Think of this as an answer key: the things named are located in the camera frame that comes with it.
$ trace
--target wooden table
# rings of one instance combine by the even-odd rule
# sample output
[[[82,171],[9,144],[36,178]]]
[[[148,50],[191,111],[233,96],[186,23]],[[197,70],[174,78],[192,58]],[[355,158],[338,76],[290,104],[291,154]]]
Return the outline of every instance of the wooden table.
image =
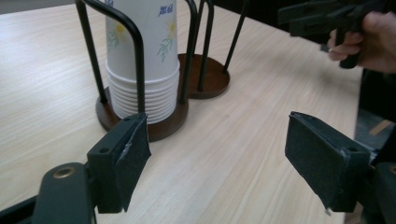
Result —
[[[106,82],[105,17],[89,13]],[[177,15],[183,53],[190,22],[184,1]],[[238,19],[215,8],[211,58],[225,62]],[[84,163],[106,131],[95,114],[98,92],[75,6],[1,15],[0,43],[3,210],[36,195],[49,169]],[[340,69],[318,45],[246,19],[229,71],[227,92],[189,100],[184,126],[150,144],[129,211],[98,215],[99,223],[343,222],[344,214],[325,214],[284,146],[290,111],[352,137],[361,70]]]

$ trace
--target metal bolt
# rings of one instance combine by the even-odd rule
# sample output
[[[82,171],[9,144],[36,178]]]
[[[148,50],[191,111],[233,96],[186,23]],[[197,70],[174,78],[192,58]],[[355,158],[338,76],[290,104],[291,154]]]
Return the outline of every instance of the metal bolt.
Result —
[[[66,178],[66,177],[69,177],[70,175],[72,175],[75,171],[76,171],[76,169],[73,166],[64,167],[62,169],[57,170],[53,174],[53,177],[57,178],[57,179]]]
[[[393,173],[394,175],[396,175],[396,165],[391,165],[391,166],[389,167],[389,170],[390,170],[391,173]]]

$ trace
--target stack of paper cups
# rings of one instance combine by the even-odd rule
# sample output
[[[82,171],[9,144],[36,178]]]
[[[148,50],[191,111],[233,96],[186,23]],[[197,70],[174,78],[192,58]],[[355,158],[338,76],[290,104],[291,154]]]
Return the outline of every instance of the stack of paper cups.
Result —
[[[148,124],[168,118],[177,105],[176,0],[106,0],[128,16],[144,43],[145,99]],[[137,113],[134,41],[119,22],[106,19],[106,70],[113,110],[120,118]]]

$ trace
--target hand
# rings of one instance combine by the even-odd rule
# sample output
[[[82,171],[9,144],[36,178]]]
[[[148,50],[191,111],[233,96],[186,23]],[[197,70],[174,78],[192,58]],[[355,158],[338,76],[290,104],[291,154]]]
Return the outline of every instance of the hand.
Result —
[[[346,33],[344,43],[335,46],[336,31],[331,32],[328,47],[333,61],[360,53],[358,65],[384,73],[396,73],[396,15],[370,12],[362,22],[363,34]]]

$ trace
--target round wooden base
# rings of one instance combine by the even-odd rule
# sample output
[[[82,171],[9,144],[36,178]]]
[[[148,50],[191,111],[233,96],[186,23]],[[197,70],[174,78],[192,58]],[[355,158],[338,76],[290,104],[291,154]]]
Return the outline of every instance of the round wooden base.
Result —
[[[186,54],[179,54],[180,74],[184,74]],[[187,90],[190,99],[209,99],[221,95],[227,91],[230,83],[230,74],[223,73],[223,65],[214,59],[207,58],[205,82],[202,91],[198,90],[199,76],[201,72],[202,55],[195,54],[191,60],[189,88]]]
[[[96,101],[96,114],[99,118],[102,126],[109,131],[114,127],[120,118],[114,113],[113,107],[111,106],[110,91],[108,88],[105,89],[107,103],[100,102],[100,99]],[[184,124],[189,111],[189,103],[177,104],[175,111],[172,115],[158,123],[148,125],[148,140],[150,142],[159,141],[167,136],[175,133]]]

